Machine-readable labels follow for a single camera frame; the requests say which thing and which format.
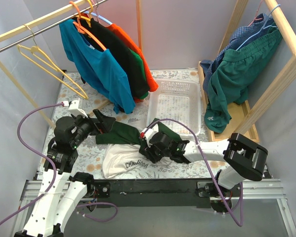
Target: black t-shirt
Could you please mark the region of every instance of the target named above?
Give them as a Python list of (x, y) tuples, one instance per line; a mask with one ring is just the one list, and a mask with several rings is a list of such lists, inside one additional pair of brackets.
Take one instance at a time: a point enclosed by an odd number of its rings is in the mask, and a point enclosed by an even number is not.
[[(93, 34), (104, 46), (109, 49), (115, 60), (125, 71), (128, 77), (130, 90), (133, 97), (142, 97), (149, 91), (146, 79), (138, 66), (135, 56), (129, 48), (113, 32), (102, 26), (99, 22), (91, 19), (91, 27), (86, 20), (80, 20), (81, 25)], [(103, 52), (102, 48), (88, 36), (84, 34), (86, 40), (98, 51)]]

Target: orange t-shirt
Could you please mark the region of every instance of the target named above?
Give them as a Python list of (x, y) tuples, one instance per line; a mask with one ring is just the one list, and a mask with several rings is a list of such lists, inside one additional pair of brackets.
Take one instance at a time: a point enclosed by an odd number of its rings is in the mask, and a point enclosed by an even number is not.
[(125, 44), (127, 47), (129, 47), (132, 51), (134, 51), (135, 53), (137, 53), (143, 63), (144, 63), (144, 69), (145, 69), (145, 75), (146, 75), (146, 80), (147, 83), (150, 87), (151, 92), (156, 91), (158, 89), (158, 84), (154, 81), (150, 69), (148, 67), (148, 64), (144, 58), (144, 55), (142, 53), (142, 51), (138, 48), (138, 46), (133, 42), (133, 40), (128, 36), (128, 34), (119, 26), (117, 26), (116, 24), (111, 24), (110, 26), (107, 26), (107, 28), (112, 31), (117, 37), (119, 37)]

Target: blue hanger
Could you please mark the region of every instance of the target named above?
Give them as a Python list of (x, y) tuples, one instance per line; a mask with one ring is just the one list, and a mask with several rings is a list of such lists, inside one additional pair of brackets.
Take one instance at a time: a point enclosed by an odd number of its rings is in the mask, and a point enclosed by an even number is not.
[(269, 17), (270, 17), (270, 15), (272, 14), (272, 12), (276, 9), (276, 8), (278, 8), (280, 6), (280, 4), (278, 4), (275, 8), (273, 8), (273, 10), (271, 10), (271, 12), (270, 12), (270, 14), (267, 16), (267, 18), (265, 19), (265, 22), (264, 22), (264, 24), (263, 24), (263, 26), (261, 27), (261, 29), (257, 32), (257, 33), (255, 33), (254, 35), (252, 35), (252, 36), (250, 36), (249, 38), (247, 38), (237, 49), (236, 49), (236, 51), (238, 51), (249, 39), (251, 39), (253, 36), (256, 36), (257, 34), (259, 34), (262, 30), (264, 30), (264, 29), (267, 29), (267, 28), (269, 28), (269, 27), (274, 27), (274, 28), (277, 28), (276, 26), (267, 26), (267, 27), (265, 27), (265, 25), (266, 25), (266, 23), (267, 23), (267, 21), (268, 21), (268, 19), (269, 19)]
[[(97, 14), (95, 14), (94, 12), (92, 12), (91, 15), (92, 15), (92, 16), (97, 16)], [(111, 21), (109, 21), (108, 19), (104, 18), (103, 16), (98, 15), (98, 17), (99, 17), (102, 21), (108, 23), (109, 25), (112, 24)]]

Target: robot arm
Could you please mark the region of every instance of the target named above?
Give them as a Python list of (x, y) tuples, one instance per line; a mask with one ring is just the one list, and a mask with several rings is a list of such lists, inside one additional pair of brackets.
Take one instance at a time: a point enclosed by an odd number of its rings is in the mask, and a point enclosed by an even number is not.
[[(156, 127), (157, 125), (147, 131), (144, 129), (141, 133), (142, 139), (147, 142), (149, 152), (154, 154), (152, 162), (157, 162), (162, 157), (169, 157), (178, 163), (203, 160), (195, 142), (188, 140), (176, 142), (159, 132)], [(229, 139), (201, 142), (199, 146), (207, 160), (226, 161), (230, 164), (227, 169), (221, 170), (216, 175), (218, 184), (224, 189), (230, 190), (245, 179), (252, 181), (262, 179), (268, 151), (247, 137), (233, 133)]]
[[(15, 237), (63, 237), (66, 223), (78, 202), (86, 194), (95, 191), (93, 175), (78, 172), (74, 177), (70, 177), (73, 165), (78, 158), (76, 149), (89, 135), (109, 132), (115, 118), (105, 116), (99, 110), (93, 110), (96, 118), (90, 118), (81, 109), (80, 99), (64, 104), (69, 106), (72, 116), (62, 117), (56, 121), (55, 137), (49, 142), (47, 151), (47, 156), (56, 165), (55, 182), (45, 193), (54, 174), (51, 164), (46, 161), (39, 191), (39, 195), (44, 194), (44, 196), (35, 203), (23, 231), (16, 233)], [(68, 179), (71, 184), (59, 202)]]

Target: wooden rod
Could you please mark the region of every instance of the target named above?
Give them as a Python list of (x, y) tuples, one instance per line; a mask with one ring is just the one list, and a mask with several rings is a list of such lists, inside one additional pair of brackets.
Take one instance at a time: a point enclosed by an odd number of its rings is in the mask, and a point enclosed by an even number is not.
[[(267, 5), (268, 9), (271, 11), (273, 10), (277, 5), (276, 0), (264, 0), (265, 4)], [(287, 46), (290, 48), (292, 54), (296, 53), (296, 35), (291, 28), (290, 24), (288, 23), (284, 13), (282, 12), (281, 7), (276, 8), (272, 12), (272, 17), (280, 30)]]
[[(75, 1), (75, 4), (77, 6), (82, 5), (84, 3), (88, 3), (88, 1), (87, 0), (77, 0), (77, 1)], [(44, 16), (42, 16), (42, 17), (40, 17), (40, 18), (38, 18), (38, 19), (36, 19), (34, 21), (31, 21), (31, 22), (27, 23), (26, 25), (28, 27), (30, 27), (30, 28), (33, 28), (35, 26), (38, 26), (38, 25), (40, 25), (40, 24), (42, 24), (42, 23), (44, 23), (44, 22), (46, 22), (48, 20), (51, 20), (51, 19), (53, 19), (53, 18), (55, 18), (57, 16), (60, 16), (60, 15), (66, 13), (66, 12), (68, 12), (70, 10), (73, 10), (73, 9), (75, 9), (75, 7), (72, 6), (71, 4), (68, 4), (67, 6), (59, 8), (56, 11), (53, 11), (53, 12), (51, 12), (51, 13), (49, 13), (47, 15), (44, 15)], [(11, 37), (14, 37), (14, 36), (18, 35), (19, 33), (25, 32), (27, 30), (29, 30), (29, 29), (25, 25), (22, 25), (22, 26), (19, 26), (19, 27), (15, 28), (15, 29), (11, 30), (11, 31), (3, 33), (2, 35), (0, 35), (0, 42), (2, 42), (4, 40), (7, 40), (7, 39), (9, 39)]]
[[(98, 110), (101, 110), (101, 109), (103, 109), (103, 108), (104, 108), (106, 105), (108, 105), (108, 104), (110, 104), (110, 101), (109, 101), (109, 100), (106, 100), (106, 101), (104, 101), (99, 107), (97, 107), (97, 109), (98, 109)], [(89, 116), (90, 116), (90, 117), (94, 116), (93, 111), (91, 111), (91, 112), (89, 113)]]
[(136, 0), (136, 13), (137, 13), (137, 32), (138, 32), (138, 48), (143, 50), (143, 38), (142, 38), (142, 1)]
[[(27, 93), (27, 91), (20, 85), (20, 83), (15, 79), (15, 77), (9, 72), (9, 70), (4, 66), (4, 64), (0, 61), (1, 70), (7, 75), (7, 77), (15, 84), (15, 86), (22, 92), (22, 94), (28, 99), (28, 101), (35, 107), (38, 108), (38, 104), (31, 98), (31, 96)], [(55, 124), (50, 120), (49, 117), (44, 114), (42, 110), (39, 113), (43, 116), (43, 118), (48, 122), (48, 124), (55, 128)]]
[(238, 28), (248, 1), (249, 0), (237, 0), (235, 8), (233, 9), (227, 30), (225, 32), (225, 35), (223, 36), (221, 46), (219, 47), (218, 53), (222, 51), (229, 44), (229, 39), (232, 33)]
[(245, 134), (296, 78), (296, 54), (276, 76), (234, 132)]

